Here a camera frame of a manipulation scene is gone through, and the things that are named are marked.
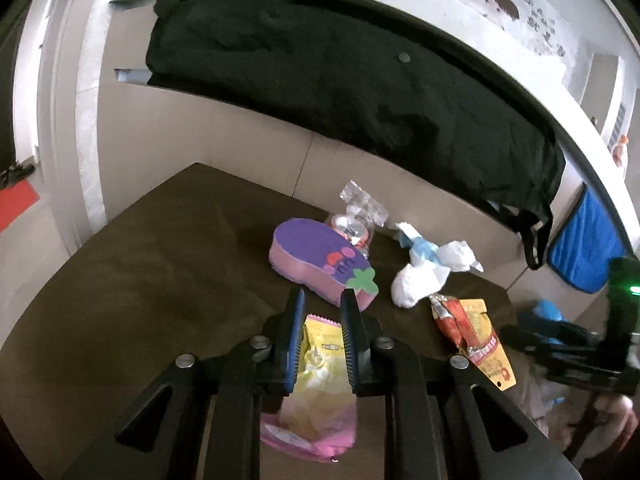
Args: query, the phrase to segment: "black strap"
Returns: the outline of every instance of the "black strap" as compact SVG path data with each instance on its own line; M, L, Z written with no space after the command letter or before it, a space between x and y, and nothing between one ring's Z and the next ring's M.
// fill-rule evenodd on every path
M548 209L548 220L540 229L534 226L540 219L531 211L520 211L517 216L504 218L505 223L512 230L520 234L524 245L524 258L527 267L531 270L538 270L545 262L545 251L551 236L551 227L554 223L554 216L551 209Z

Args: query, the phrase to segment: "red object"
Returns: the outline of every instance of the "red object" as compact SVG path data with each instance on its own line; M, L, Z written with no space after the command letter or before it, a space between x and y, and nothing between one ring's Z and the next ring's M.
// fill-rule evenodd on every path
M0 191L0 233L39 199L27 180Z

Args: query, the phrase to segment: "black fabric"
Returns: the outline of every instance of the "black fabric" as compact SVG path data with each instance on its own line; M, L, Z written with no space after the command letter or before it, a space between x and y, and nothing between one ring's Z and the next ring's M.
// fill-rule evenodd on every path
M452 40L342 0L158 0L156 13L150 84L386 158L519 232L542 264L564 170L553 126Z

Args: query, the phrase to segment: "metal bolt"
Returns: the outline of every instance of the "metal bolt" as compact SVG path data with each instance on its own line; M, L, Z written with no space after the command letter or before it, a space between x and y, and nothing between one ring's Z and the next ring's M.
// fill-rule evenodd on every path
M463 355L454 355L449 359L451 366L457 368L458 370L464 370L469 367L469 359L464 357Z
M194 356L191 354L182 354L175 360L175 365L178 368L191 368L194 362L196 362L196 358Z
M269 338L265 335L255 335L251 338L251 348L262 350L271 344Z
M381 350L391 350L394 346L396 346L396 342L389 336L381 335L376 339L376 346Z

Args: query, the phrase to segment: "trash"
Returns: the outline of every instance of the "trash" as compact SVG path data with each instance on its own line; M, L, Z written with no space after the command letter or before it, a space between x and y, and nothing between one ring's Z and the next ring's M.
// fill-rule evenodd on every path
M483 300L431 294L431 312L440 331L502 391L516 383L513 369Z
M389 213L353 180L344 186L340 198L347 204L346 213L330 215L325 223L368 258L376 226L382 227Z
M277 450L316 462L334 462L353 446L356 397L339 324L306 317L296 386L279 414L262 415L260 437Z
M411 247L411 263L398 272L391 284L391 299L397 306L411 308L422 298L438 292L452 271L482 271L466 242L453 241L438 247L420 236L411 224L400 222L396 227L400 230L400 245Z

